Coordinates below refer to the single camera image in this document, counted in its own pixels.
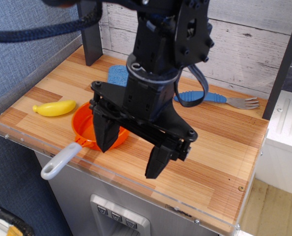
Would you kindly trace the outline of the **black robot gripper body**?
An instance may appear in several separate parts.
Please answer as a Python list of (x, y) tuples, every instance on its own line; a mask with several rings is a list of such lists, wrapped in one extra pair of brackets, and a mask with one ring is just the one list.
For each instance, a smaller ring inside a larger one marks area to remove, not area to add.
[(170, 160), (184, 160), (198, 134), (173, 107), (181, 71), (169, 68), (158, 74), (147, 71), (133, 54), (128, 57), (127, 86), (94, 81), (91, 89), (93, 115), (112, 120), (154, 146), (166, 146)]

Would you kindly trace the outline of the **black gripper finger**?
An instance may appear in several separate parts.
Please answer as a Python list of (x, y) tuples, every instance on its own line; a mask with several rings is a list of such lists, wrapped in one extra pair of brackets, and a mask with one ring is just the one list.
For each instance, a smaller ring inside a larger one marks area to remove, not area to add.
[(173, 151), (166, 146), (154, 146), (146, 166), (145, 176), (156, 179), (168, 164)]
[(118, 139), (120, 126), (96, 113), (93, 115), (93, 127), (98, 147), (102, 152), (106, 152)]

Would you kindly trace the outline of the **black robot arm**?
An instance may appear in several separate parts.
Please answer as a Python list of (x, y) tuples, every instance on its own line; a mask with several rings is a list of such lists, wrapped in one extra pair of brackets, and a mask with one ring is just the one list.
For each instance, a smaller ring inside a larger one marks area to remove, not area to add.
[(121, 127), (154, 145), (146, 178), (155, 179), (170, 160), (184, 160), (196, 131), (173, 106), (178, 82), (188, 68), (208, 93), (208, 83), (197, 63), (208, 61), (214, 42), (210, 37), (206, 0), (120, 0), (135, 10), (138, 29), (126, 63), (126, 86), (95, 81), (91, 88), (96, 142), (107, 151)]

